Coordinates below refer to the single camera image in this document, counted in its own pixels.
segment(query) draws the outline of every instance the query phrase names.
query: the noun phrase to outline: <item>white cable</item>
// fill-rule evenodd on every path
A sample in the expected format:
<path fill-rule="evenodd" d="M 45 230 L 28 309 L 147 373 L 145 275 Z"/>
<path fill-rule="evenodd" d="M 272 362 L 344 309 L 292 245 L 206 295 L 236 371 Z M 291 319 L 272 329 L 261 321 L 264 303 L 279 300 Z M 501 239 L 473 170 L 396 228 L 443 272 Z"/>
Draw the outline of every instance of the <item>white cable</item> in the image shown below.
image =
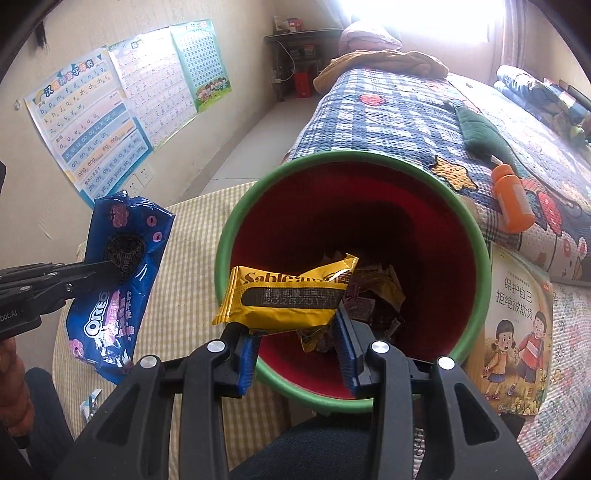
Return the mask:
<path fill-rule="evenodd" d="M 292 78 L 294 76 L 294 73 L 296 72 L 296 61 L 294 60 L 294 57 L 291 56 L 291 53 L 289 53 L 287 51 L 287 48 L 285 48 L 285 46 L 283 45 L 283 43 L 281 43 L 280 41 L 276 40 L 276 42 L 281 45 L 281 47 L 283 48 L 283 50 L 285 50 L 285 53 L 287 53 L 289 55 L 289 57 L 291 58 L 291 62 L 294 65 L 294 69 L 293 72 L 291 72 L 291 75 L 289 75 L 285 80 L 282 80 L 281 83 L 286 82 L 287 80 L 289 80 L 290 78 Z"/>

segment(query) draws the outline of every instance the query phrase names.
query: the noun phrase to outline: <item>window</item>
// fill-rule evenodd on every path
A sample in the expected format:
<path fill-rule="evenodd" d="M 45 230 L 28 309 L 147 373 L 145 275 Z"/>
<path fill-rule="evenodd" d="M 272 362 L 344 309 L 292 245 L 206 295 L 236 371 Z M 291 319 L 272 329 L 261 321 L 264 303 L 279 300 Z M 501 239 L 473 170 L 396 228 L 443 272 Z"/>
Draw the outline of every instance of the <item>window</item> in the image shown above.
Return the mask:
<path fill-rule="evenodd" d="M 347 14 L 391 24 L 401 33 L 465 43 L 489 40 L 502 0 L 341 0 Z"/>

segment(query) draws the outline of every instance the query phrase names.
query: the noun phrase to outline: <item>curtain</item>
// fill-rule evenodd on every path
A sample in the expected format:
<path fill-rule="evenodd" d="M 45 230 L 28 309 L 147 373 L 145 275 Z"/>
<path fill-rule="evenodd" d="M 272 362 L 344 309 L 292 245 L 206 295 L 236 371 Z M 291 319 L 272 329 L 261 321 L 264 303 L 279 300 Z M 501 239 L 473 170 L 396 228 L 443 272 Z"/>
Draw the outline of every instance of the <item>curtain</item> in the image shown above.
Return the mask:
<path fill-rule="evenodd" d="M 346 0 L 314 0 L 317 5 L 328 12 L 335 23 L 335 26 L 341 28 L 347 28 L 351 25 L 351 15 L 346 11 L 345 1 Z"/>
<path fill-rule="evenodd" d="M 525 66 L 527 0 L 504 0 L 505 19 L 501 50 L 501 65 Z"/>

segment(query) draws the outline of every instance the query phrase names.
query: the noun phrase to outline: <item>orange bottle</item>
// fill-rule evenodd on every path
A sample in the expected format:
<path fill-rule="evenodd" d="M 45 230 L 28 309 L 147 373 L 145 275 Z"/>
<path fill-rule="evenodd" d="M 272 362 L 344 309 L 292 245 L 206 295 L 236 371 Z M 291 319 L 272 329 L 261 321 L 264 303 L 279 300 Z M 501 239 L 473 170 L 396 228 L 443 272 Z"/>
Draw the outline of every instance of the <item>orange bottle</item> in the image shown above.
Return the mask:
<path fill-rule="evenodd" d="M 534 212 L 521 181 L 510 165 L 501 164 L 492 170 L 493 192 L 496 195 L 509 233 L 520 233 L 535 222 Z"/>

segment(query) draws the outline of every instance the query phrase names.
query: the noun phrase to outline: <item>children's book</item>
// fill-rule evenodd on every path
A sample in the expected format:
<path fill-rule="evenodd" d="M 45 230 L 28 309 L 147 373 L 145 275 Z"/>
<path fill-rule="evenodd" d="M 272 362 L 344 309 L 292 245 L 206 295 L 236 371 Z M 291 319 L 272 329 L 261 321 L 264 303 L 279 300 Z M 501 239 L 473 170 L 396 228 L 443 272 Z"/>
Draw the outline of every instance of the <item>children's book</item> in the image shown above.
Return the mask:
<path fill-rule="evenodd" d="M 536 415 L 551 358 L 552 283 L 546 272 L 496 244 L 491 265 L 480 390 L 499 413 Z"/>

